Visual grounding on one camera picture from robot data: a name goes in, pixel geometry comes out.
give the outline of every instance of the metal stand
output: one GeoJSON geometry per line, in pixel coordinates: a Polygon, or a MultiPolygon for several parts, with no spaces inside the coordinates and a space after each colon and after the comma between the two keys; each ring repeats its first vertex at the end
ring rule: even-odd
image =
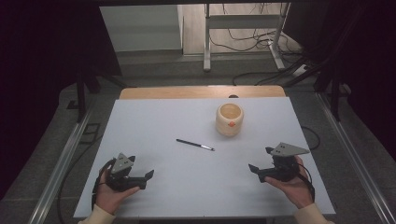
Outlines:
{"type": "Polygon", "coordinates": [[[278,15],[215,15],[210,16],[209,5],[206,4],[205,13],[205,51],[204,51],[204,71],[210,71],[210,33],[211,29],[274,29],[276,34],[274,41],[268,41],[271,53],[275,59],[277,69],[285,69],[285,65],[277,52],[277,43],[280,33],[285,23],[289,3],[278,15]]]}

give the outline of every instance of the black pen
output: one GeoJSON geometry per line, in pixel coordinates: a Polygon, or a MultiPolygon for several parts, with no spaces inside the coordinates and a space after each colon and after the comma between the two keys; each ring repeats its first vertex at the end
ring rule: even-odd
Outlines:
{"type": "Polygon", "coordinates": [[[176,140],[178,142],[181,142],[181,143],[184,143],[184,144],[188,144],[188,145],[192,145],[192,146],[195,146],[195,147],[202,147],[202,148],[205,148],[205,149],[208,149],[208,150],[211,150],[211,151],[215,150],[213,147],[206,147],[206,146],[203,146],[203,145],[199,145],[199,144],[196,144],[196,143],[184,141],[184,140],[181,140],[181,139],[176,139],[176,140]]]}

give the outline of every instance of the gray floor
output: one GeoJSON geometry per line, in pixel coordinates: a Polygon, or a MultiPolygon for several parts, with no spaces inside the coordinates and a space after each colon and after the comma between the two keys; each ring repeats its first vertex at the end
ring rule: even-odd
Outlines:
{"type": "MultiPolygon", "coordinates": [[[[137,87],[148,86],[194,86],[194,85],[231,85],[232,78],[246,72],[275,71],[276,67],[270,54],[260,55],[216,55],[212,62],[212,71],[203,71],[203,62],[199,57],[183,57],[174,52],[122,53],[119,61],[123,77],[119,79],[137,87]]],[[[253,85],[269,75],[256,75],[240,78],[240,85],[253,85]]],[[[282,83],[290,77],[276,81],[282,83]]],[[[81,137],[81,142],[91,142],[94,138],[89,132],[103,134],[114,101],[120,95],[120,88],[99,78],[102,85],[99,94],[87,93],[92,105],[89,129],[81,137]]],[[[333,126],[329,122],[317,95],[313,92],[311,77],[292,88],[285,89],[291,99],[301,125],[311,128],[320,136],[318,149],[312,151],[319,172],[334,205],[336,215],[328,219],[335,223],[383,223],[368,196],[361,179],[354,170],[350,158],[341,144],[333,126]]],[[[46,133],[37,145],[31,159],[14,182],[6,197],[0,202],[0,223],[27,223],[35,205],[46,186],[50,174],[59,159],[70,133],[76,125],[78,112],[67,109],[70,101],[76,101],[76,88],[64,89],[60,104],[46,133]]],[[[370,172],[371,177],[385,196],[390,211],[396,213],[396,163],[379,144],[364,124],[348,106],[346,98],[340,99],[340,116],[348,136],[358,150],[359,155],[370,172]]],[[[309,146],[318,139],[304,131],[309,146]]],[[[75,161],[87,148],[87,143],[78,145],[72,161],[75,161]]],[[[73,213],[79,195],[96,154],[100,141],[89,148],[73,167],[67,177],[61,199],[62,215],[66,223],[77,223],[73,213]]],[[[256,223],[243,219],[244,223],[256,223]]],[[[138,220],[118,220],[115,223],[138,223],[138,220]]],[[[141,223],[161,223],[159,221],[140,221],[141,223]]],[[[56,212],[56,200],[51,205],[45,223],[59,223],[56,212]]],[[[271,217],[267,223],[295,223],[292,217],[271,217]]]]}

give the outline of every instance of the human hand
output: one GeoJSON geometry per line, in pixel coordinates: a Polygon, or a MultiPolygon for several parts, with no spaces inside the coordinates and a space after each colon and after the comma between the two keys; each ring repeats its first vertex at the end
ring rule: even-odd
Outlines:
{"type": "MultiPolygon", "coordinates": [[[[303,160],[301,160],[300,157],[295,156],[295,158],[299,164],[304,165],[303,160]]],[[[301,165],[299,166],[300,174],[307,178],[305,169],[301,165]]],[[[265,181],[268,184],[276,187],[277,189],[282,190],[286,194],[286,197],[288,197],[288,199],[294,205],[296,205],[298,209],[307,207],[309,204],[312,204],[314,202],[312,200],[312,196],[308,189],[308,186],[302,179],[297,176],[288,182],[282,182],[280,180],[267,176],[265,177],[265,181]]]]}
{"type": "Polygon", "coordinates": [[[100,177],[100,184],[98,186],[98,190],[96,193],[96,205],[98,205],[100,208],[102,208],[109,214],[114,215],[117,209],[119,209],[122,201],[125,198],[138,192],[140,188],[134,187],[131,189],[127,189],[123,192],[118,192],[113,190],[111,187],[109,187],[106,184],[106,176],[109,171],[107,168],[104,169],[105,171],[100,177]]]}

